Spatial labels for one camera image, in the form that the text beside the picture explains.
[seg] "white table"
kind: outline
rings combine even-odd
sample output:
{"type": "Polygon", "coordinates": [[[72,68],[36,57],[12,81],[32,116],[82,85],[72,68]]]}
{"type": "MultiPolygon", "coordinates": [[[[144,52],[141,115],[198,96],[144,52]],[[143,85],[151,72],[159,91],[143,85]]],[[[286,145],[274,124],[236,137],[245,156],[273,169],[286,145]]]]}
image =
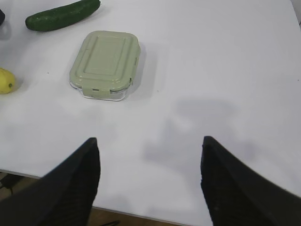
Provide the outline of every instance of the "white table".
{"type": "Polygon", "coordinates": [[[70,2],[0,0],[11,30],[1,30],[0,66],[21,85],[0,96],[1,169],[41,177],[97,137],[96,207],[210,226],[199,166],[211,135],[301,195],[301,32],[289,0],[103,0],[79,24],[26,29],[28,15],[70,2]],[[85,99],[68,83],[95,30],[140,41],[124,101],[85,99]]]}

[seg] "lemon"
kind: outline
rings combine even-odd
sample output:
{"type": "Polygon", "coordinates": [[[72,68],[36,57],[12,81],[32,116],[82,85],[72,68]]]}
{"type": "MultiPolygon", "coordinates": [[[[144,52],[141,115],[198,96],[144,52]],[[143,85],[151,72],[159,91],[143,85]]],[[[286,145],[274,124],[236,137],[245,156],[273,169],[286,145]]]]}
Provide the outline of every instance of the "lemon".
{"type": "Polygon", "coordinates": [[[15,85],[15,76],[13,73],[0,68],[0,94],[9,93],[15,85]]]}

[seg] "cucumber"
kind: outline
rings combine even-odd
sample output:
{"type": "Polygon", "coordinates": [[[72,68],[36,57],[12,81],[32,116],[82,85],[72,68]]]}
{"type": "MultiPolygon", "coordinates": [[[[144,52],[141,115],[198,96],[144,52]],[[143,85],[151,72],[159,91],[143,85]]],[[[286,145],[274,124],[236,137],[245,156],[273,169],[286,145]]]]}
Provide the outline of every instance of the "cucumber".
{"type": "Polygon", "coordinates": [[[4,20],[5,20],[5,14],[0,9],[0,26],[3,24],[4,20]]]}
{"type": "Polygon", "coordinates": [[[99,0],[80,0],[70,5],[43,11],[25,20],[32,31],[47,32],[75,24],[94,13],[100,7],[99,0]]]}

